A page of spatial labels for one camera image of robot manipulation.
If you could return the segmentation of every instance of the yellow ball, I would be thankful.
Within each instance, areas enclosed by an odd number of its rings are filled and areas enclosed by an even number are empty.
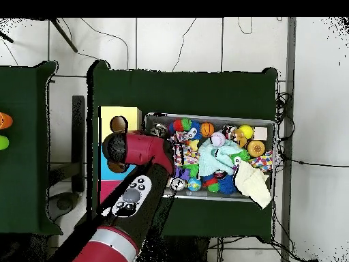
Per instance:
[[[254,129],[249,125],[242,125],[239,128],[243,132],[243,136],[248,140],[254,135]]]

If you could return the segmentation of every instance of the red object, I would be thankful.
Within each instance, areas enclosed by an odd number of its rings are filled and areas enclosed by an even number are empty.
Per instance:
[[[164,153],[164,140],[157,136],[126,134],[126,164],[153,164],[163,166],[170,175],[174,172],[173,163]]]
[[[183,126],[182,126],[182,121],[180,119],[177,119],[173,122],[173,128],[176,132],[184,131]]]
[[[204,187],[207,187],[207,186],[210,186],[210,185],[213,185],[213,184],[216,184],[216,183],[218,183],[216,178],[212,178],[212,179],[207,180],[206,182],[204,182]]]
[[[134,241],[126,235],[113,227],[98,227],[98,229],[106,229],[126,239],[132,244],[136,250],[135,256],[138,254],[138,249]],[[105,240],[90,240],[86,246],[81,250],[80,254],[72,262],[129,262],[126,257],[123,256],[122,250],[118,250],[117,247],[108,243],[108,238]]]
[[[121,183],[121,181],[101,181],[100,203]]]

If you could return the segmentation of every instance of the orange toy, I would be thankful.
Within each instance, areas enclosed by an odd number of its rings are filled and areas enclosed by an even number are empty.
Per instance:
[[[12,118],[5,113],[0,113],[0,130],[9,128],[12,125]]]
[[[203,123],[200,131],[203,137],[208,138],[215,132],[215,128],[212,123]]]

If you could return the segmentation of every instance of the colored block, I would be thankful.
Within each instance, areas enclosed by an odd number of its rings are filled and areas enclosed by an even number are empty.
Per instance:
[[[142,112],[138,108],[101,106],[102,140],[111,133],[110,121],[116,116],[123,116],[127,119],[128,130],[140,130],[142,127]]]
[[[125,179],[125,177],[131,173],[131,171],[136,168],[136,165],[131,164],[128,170],[124,173],[114,173],[111,170],[109,170],[107,165],[106,157],[104,157],[104,154],[101,152],[101,180],[104,181],[122,181]]]
[[[100,203],[102,203],[120,183],[120,181],[101,181]]]

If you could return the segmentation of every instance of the black pole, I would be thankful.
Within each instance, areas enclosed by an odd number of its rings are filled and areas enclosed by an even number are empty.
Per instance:
[[[2,33],[1,31],[0,31],[0,37],[3,38],[4,40],[11,42],[11,43],[14,43],[14,41],[11,38],[9,38],[6,34]]]
[[[73,45],[73,42],[68,38],[67,34],[62,30],[61,26],[59,26],[57,19],[50,19],[52,24],[57,28],[58,32],[63,36],[65,41],[69,44],[70,47],[72,47],[72,50],[77,53],[78,49]]]

